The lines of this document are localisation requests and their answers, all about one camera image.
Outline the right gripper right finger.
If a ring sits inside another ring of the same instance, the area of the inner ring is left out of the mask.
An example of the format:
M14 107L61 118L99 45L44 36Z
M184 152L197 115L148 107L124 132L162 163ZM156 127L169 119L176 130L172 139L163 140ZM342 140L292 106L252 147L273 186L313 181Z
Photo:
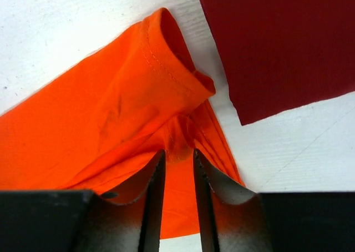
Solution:
M195 149L203 251L353 251L354 192L256 193Z

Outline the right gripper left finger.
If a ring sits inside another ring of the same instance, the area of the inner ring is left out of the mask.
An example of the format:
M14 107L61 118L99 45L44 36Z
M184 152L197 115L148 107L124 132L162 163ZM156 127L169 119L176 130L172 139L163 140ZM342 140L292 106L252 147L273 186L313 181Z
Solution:
M1 191L2 251L158 251L165 152L103 194Z

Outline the orange t-shirt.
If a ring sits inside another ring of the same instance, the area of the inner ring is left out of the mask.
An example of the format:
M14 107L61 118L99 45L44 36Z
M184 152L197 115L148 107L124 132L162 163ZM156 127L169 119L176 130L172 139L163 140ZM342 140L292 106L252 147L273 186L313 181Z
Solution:
M161 8L1 116L1 188L102 194L162 149L160 236L196 234L194 149L241 181L209 102L215 92Z

